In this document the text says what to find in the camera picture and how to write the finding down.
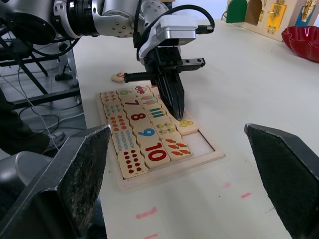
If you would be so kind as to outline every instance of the blue number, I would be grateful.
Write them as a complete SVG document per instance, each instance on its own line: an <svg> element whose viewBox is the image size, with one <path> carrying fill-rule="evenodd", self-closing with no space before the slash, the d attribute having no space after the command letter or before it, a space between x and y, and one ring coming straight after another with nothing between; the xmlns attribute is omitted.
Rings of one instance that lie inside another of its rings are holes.
<svg viewBox="0 0 319 239"><path fill-rule="evenodd" d="M152 128L147 128L144 130L144 132L139 132L139 135L141 136L152 136L155 134L155 130Z"/></svg>

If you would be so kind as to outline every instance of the red bowl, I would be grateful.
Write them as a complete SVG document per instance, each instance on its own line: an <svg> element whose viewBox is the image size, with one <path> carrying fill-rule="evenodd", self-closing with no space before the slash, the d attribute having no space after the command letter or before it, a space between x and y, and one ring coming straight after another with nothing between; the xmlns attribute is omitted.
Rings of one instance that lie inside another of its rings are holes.
<svg viewBox="0 0 319 239"><path fill-rule="evenodd" d="M291 26L281 35L285 44L297 55L319 63L319 27Z"/></svg>

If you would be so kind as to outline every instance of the floor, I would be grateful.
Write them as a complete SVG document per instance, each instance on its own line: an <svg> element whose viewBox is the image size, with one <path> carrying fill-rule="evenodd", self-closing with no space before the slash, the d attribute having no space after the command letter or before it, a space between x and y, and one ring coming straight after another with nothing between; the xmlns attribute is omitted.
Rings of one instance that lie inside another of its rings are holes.
<svg viewBox="0 0 319 239"><path fill-rule="evenodd" d="M37 49L40 49L42 47L44 46L35 45L35 48ZM41 49L41 51L48 54L57 53L57 44L49 45L48 47ZM70 86L72 86L72 80L59 82L55 81L54 76L58 74L57 60L42 62L42 65L48 71L48 77L45 77L45 75L40 71L38 66L34 63L27 64L26 66L31 72L35 72L34 76L49 93L64 91L69 89ZM11 68L0 67L0 75L5 76L5 78L11 84L13 84L18 90L21 91L18 82L17 71L18 66L12 66ZM25 93L27 94L28 98L42 95L41 91L36 87L36 85L30 80L30 78L26 74L20 74L19 77L21 85ZM10 102L23 99L23 96L2 78L0 78L0 88L4 92L6 99ZM54 101L51 103L46 103L45 105L54 108L69 108L72 106L76 106L77 102L75 101L75 98L68 98L59 101ZM83 113L83 108L81 105L78 105L77 107L68 110L51 110L42 106L35 106L34 110L41 115L51 115L49 117L43 117L47 126L57 123L57 116L59 116L60 120L62 120ZM34 112L32 112L30 108L23 111L23 113L21 114L21 119L26 124L28 124L34 131L41 131L45 128L41 118L37 116ZM57 129L57 131L63 131L67 135L67 137L69 137L81 131L80 129L86 129L84 115L61 122L60 127L59 129ZM0 150L0 160L8 156L8 154Z"/></svg>

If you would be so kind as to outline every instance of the person's leg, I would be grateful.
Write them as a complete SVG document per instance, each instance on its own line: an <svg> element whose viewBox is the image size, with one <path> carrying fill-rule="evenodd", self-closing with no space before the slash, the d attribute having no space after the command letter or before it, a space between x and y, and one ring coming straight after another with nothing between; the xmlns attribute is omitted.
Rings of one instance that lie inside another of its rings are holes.
<svg viewBox="0 0 319 239"><path fill-rule="evenodd" d="M10 155L21 151L43 153L49 144L49 136L34 133L23 123L0 89L0 148Z"/></svg>

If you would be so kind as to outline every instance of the colorful wooden toy house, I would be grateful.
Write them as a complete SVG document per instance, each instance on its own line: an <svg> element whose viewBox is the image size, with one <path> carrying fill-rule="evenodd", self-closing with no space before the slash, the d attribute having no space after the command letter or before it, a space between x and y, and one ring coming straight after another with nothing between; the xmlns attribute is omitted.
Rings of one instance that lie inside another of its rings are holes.
<svg viewBox="0 0 319 239"><path fill-rule="evenodd" d="M317 0L228 0L227 23L282 41L289 26L311 26L319 14Z"/></svg>

